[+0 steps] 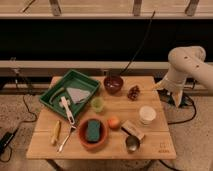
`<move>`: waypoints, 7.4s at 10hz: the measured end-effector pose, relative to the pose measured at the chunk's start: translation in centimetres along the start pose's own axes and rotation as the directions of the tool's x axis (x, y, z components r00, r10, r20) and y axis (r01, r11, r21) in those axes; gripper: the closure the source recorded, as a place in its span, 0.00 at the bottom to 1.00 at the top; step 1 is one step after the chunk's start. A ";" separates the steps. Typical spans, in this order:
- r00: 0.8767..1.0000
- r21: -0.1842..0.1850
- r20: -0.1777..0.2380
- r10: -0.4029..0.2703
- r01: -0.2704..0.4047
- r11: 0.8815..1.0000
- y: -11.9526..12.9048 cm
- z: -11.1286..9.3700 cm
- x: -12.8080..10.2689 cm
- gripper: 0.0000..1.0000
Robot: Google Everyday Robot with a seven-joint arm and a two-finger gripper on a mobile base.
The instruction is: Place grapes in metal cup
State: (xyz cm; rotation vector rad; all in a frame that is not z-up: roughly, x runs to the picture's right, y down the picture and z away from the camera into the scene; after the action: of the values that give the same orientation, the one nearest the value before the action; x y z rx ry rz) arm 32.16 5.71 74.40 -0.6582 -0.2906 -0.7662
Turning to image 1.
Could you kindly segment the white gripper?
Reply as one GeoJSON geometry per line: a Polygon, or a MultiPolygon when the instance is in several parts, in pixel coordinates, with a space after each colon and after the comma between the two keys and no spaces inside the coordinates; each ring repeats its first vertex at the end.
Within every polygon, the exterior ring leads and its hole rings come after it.
{"type": "Polygon", "coordinates": [[[175,106],[178,107],[180,105],[183,95],[182,85],[161,80],[154,85],[153,89],[154,90],[166,89],[172,94],[172,99],[174,100],[175,106]]]}

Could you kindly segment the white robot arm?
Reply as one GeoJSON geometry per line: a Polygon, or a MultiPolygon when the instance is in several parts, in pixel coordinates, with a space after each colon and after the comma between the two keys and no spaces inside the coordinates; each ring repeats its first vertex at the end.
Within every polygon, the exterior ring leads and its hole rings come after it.
{"type": "Polygon", "coordinates": [[[155,90],[166,89],[172,94],[175,106],[181,103],[183,88],[188,76],[213,92],[213,65],[204,62],[206,51],[201,46],[173,48],[168,54],[168,72],[157,82],[155,90]]]}

